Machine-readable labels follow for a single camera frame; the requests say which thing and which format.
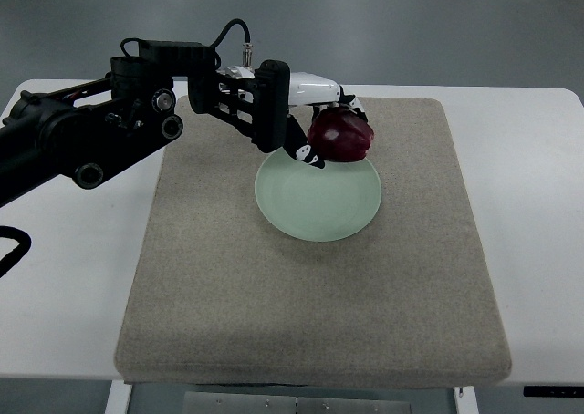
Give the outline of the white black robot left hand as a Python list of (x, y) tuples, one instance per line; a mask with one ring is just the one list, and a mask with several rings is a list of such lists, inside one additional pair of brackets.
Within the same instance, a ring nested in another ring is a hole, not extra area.
[[(288, 107), (292, 109), (298, 106), (313, 108), (312, 119), (315, 119), (324, 109), (339, 107), (358, 118), (359, 122), (366, 128), (366, 133), (373, 134), (359, 99), (354, 95), (346, 95), (343, 87), (332, 79), (306, 72), (292, 73), (290, 75)], [(325, 160), (320, 158), (310, 146), (305, 131), (291, 114), (287, 116), (286, 138), (283, 148), (287, 155), (294, 160), (319, 169), (325, 168)]]

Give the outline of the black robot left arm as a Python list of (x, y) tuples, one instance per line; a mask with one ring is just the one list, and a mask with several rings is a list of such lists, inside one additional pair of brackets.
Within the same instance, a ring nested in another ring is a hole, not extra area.
[(176, 77), (193, 111), (236, 128), (263, 152), (284, 146), (290, 69), (266, 60), (251, 78), (220, 72), (216, 45), (140, 39), (100, 80), (49, 93), (22, 91), (1, 128), (1, 203), (58, 175), (91, 190), (178, 139)]

